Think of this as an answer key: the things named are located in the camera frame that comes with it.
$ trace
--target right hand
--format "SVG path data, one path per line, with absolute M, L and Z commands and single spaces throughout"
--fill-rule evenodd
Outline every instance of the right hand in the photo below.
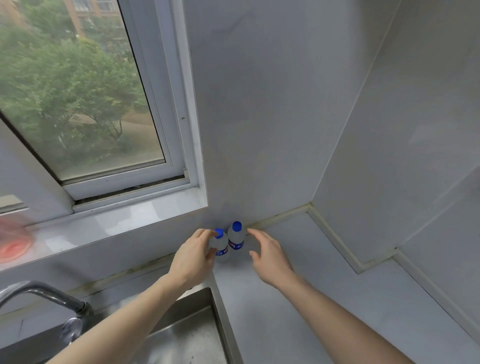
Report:
M 260 243 L 260 255 L 250 250 L 253 269 L 265 283 L 278 289 L 279 284 L 296 277 L 292 265 L 288 261 L 280 243 L 265 231 L 247 229 Z

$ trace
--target sink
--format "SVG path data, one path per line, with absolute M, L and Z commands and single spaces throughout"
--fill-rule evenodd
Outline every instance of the sink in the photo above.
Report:
M 118 306 L 97 312 L 93 325 Z M 63 348 L 60 328 L 61 325 L 1 349 L 0 363 L 47 362 Z M 213 275 L 185 292 L 167 310 L 131 363 L 243 364 Z

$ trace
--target metal faucet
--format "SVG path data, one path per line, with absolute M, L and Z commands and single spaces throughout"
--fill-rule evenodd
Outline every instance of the metal faucet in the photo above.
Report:
M 90 328 L 88 327 L 89 317 L 93 314 L 93 310 L 89 303 L 80 301 L 46 283 L 36 280 L 18 282 L 0 291 L 0 309 L 13 297 L 23 293 L 36 294 L 77 314 L 77 317 L 68 320 L 61 329 L 61 338 L 67 345 L 70 345 Z

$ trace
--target wall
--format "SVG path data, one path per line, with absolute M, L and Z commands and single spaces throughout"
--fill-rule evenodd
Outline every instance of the wall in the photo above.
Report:
M 7 269 L 71 289 L 176 251 L 199 227 L 305 204 L 397 0 L 185 1 L 209 207 Z
M 401 251 L 477 327 L 480 327 L 479 221 L 480 190 L 477 190 L 458 201 L 401 247 Z
M 388 260 L 358 275 L 307 214 L 266 231 L 295 270 L 397 346 L 417 364 L 477 364 L 480 347 L 405 272 Z M 292 305 L 255 274 L 248 237 L 215 278 L 245 363 L 331 363 Z
M 402 1 L 313 204 L 361 262 L 480 182 L 476 0 Z

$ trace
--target plastic bottle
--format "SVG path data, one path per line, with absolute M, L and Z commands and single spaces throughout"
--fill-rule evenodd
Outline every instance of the plastic bottle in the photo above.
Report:
M 245 235 L 247 235 L 246 229 L 243 228 L 240 221 L 235 221 L 228 228 L 228 244 L 233 250 L 239 250 L 243 246 Z
M 217 236 L 210 238 L 209 245 L 211 248 L 216 248 L 217 257 L 225 256 L 228 252 L 228 237 L 224 233 L 223 229 L 215 229 Z

